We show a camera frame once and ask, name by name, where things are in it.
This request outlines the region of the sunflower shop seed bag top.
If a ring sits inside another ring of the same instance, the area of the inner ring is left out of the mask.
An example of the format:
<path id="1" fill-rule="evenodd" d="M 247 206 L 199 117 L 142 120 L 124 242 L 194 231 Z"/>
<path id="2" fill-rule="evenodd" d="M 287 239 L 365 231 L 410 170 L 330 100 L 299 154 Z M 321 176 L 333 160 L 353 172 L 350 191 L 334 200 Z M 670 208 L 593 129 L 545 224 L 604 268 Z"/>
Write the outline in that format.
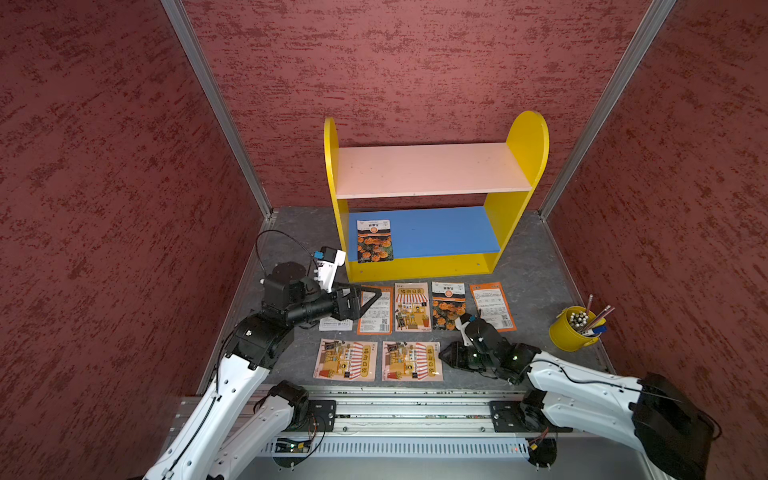
<path id="1" fill-rule="evenodd" d="M 396 283 L 394 292 L 396 331 L 430 331 L 431 318 L 428 283 Z"/>

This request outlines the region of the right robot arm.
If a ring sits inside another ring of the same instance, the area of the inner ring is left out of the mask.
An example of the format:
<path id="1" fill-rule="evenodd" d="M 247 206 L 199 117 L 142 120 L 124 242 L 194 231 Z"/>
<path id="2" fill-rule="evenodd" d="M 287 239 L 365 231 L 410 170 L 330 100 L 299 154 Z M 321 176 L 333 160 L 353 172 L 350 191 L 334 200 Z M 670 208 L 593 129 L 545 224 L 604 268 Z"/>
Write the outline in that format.
<path id="1" fill-rule="evenodd" d="M 581 430 L 640 451 L 675 479 L 703 479 L 722 430 L 666 377 L 600 372 L 525 343 L 485 320 L 462 315 L 458 341 L 439 354 L 447 366 L 524 385 L 522 420 L 531 431 Z"/>

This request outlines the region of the white seed bag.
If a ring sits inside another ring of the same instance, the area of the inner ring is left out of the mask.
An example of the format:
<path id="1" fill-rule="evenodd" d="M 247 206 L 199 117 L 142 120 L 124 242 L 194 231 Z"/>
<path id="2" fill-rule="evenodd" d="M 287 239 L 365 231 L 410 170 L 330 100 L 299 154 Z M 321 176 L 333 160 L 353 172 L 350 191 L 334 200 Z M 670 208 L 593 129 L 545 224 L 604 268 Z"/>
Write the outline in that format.
<path id="1" fill-rule="evenodd" d="M 319 322 L 320 331 L 340 331 L 348 332 L 352 331 L 354 327 L 353 320 L 337 320 L 331 317 L 323 318 Z"/>

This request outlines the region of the orange seed bag shelf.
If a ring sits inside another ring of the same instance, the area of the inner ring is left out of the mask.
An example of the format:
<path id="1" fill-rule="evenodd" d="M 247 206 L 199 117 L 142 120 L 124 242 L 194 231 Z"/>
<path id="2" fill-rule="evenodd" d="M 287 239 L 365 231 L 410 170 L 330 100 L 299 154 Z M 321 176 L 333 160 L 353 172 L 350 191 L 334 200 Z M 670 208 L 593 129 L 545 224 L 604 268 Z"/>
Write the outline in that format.
<path id="1" fill-rule="evenodd" d="M 471 285 L 479 316 L 499 332 L 516 331 L 503 286 L 500 282 Z"/>

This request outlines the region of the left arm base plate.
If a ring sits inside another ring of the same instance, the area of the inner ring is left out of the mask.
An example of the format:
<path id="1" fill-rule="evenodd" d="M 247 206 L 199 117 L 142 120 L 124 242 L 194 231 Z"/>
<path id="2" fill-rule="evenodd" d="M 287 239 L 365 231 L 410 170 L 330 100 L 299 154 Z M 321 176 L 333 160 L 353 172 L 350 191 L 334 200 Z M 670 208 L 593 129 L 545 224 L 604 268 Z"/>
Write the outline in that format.
<path id="1" fill-rule="evenodd" d="M 334 430 L 337 412 L 335 400 L 307 400 L 298 408 L 293 409 L 290 423 L 284 432 L 304 432 L 312 434 L 316 429 L 320 432 Z"/>

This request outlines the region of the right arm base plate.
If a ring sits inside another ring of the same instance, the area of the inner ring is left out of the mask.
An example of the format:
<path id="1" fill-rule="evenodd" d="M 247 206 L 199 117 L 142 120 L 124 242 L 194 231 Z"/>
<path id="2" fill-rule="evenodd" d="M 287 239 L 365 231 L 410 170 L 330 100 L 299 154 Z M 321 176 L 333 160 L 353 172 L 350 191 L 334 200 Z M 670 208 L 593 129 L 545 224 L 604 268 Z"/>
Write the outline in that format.
<path id="1" fill-rule="evenodd" d="M 539 408 L 522 401 L 490 401 L 490 418 L 496 433 L 571 433 L 572 428 L 552 424 Z"/>

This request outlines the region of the orange bordered seed bag top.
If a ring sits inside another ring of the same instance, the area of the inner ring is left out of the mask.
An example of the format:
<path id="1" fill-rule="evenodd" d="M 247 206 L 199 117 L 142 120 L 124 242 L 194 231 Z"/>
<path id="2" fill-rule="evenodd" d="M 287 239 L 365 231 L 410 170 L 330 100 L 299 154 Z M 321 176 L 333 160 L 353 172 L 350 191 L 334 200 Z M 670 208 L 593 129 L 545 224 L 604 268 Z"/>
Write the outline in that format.
<path id="1" fill-rule="evenodd" d="M 392 287 L 379 286 L 381 296 L 358 320 L 358 335 L 390 335 L 394 330 Z"/>

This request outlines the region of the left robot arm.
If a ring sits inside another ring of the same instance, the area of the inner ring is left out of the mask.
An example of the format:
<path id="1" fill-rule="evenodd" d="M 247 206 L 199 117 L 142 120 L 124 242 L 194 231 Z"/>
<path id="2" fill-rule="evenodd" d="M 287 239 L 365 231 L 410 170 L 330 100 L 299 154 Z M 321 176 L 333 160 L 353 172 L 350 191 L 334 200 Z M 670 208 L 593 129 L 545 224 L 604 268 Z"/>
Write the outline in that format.
<path id="1" fill-rule="evenodd" d="M 313 424 L 307 391 L 289 381 L 272 387 L 255 414 L 235 422 L 291 344 L 298 326 L 331 317 L 359 320 L 381 296 L 378 288 L 338 282 L 338 266 L 278 264 L 262 281 L 259 311 L 243 319 L 223 345 L 206 393 L 148 479 L 236 479 L 280 432 Z"/>

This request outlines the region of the marigold seed bag top shelf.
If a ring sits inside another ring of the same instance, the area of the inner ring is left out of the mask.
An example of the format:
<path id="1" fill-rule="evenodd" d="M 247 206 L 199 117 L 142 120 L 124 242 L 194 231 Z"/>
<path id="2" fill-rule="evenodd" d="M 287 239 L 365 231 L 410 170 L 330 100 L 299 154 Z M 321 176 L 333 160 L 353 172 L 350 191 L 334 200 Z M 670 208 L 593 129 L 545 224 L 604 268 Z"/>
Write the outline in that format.
<path id="1" fill-rule="evenodd" d="M 431 283 L 431 326 L 433 330 L 455 330 L 456 321 L 466 313 L 464 283 Z"/>

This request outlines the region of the marigold seed bag shelf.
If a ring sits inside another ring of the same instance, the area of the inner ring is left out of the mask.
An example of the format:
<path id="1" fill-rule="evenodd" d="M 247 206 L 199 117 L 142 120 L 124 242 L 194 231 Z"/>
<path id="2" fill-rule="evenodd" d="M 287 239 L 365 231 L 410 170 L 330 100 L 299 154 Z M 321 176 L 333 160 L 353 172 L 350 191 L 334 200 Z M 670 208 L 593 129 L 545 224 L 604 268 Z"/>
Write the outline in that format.
<path id="1" fill-rule="evenodd" d="M 431 326 L 433 330 L 455 330 L 456 321 L 466 313 L 464 283 L 431 283 Z"/>
<path id="2" fill-rule="evenodd" d="M 394 259 L 391 222 L 358 220 L 356 222 L 357 261 L 382 263 Z"/>

